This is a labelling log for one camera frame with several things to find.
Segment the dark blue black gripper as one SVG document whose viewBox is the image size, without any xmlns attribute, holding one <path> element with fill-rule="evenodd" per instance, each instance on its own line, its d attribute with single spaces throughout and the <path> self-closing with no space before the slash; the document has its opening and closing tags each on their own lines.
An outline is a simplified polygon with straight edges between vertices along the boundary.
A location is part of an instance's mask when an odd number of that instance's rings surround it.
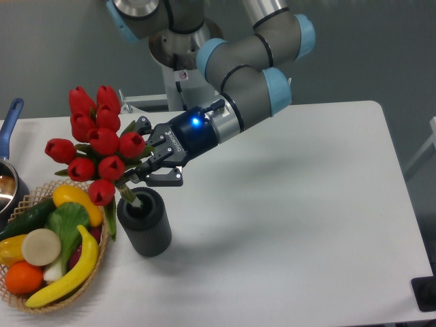
<svg viewBox="0 0 436 327">
<path fill-rule="evenodd" d="M 179 166 L 185 166 L 218 145 L 214 127 L 201 107 L 185 111 L 167 123 L 157 124 L 153 130 L 151 122 L 140 116 L 133 131 L 141 136 L 150 134 L 146 143 L 154 148 L 154 154 L 147 159 L 151 168 L 134 168 L 131 181 L 145 182 L 149 187 L 181 187 L 183 174 Z M 151 172 L 160 168 L 170 169 L 165 174 Z"/>
</svg>

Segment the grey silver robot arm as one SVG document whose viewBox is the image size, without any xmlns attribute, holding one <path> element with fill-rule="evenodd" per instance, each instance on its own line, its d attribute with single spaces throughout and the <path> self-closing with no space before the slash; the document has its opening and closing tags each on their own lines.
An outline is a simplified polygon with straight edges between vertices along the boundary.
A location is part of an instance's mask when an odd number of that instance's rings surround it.
<svg viewBox="0 0 436 327">
<path fill-rule="evenodd" d="M 129 41 L 149 41 L 166 76 L 168 105 L 181 113 L 140 127 L 155 149 L 123 182 L 180 186 L 190 160 L 291 104 L 289 80 L 278 69 L 312 51 L 311 21 L 285 1 L 245 1 L 253 34 L 236 44 L 222 38 L 202 1 L 109 1 L 106 7 Z"/>
</svg>

